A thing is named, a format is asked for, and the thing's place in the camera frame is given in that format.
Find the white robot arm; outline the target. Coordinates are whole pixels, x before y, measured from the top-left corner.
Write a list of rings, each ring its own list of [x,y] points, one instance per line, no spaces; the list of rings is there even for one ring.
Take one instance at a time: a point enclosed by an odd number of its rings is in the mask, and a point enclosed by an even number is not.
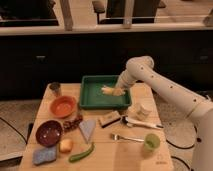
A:
[[[128,89],[142,81],[179,109],[197,127],[191,171],[213,171],[213,102],[156,73],[153,67],[150,56],[129,59],[116,87]]]

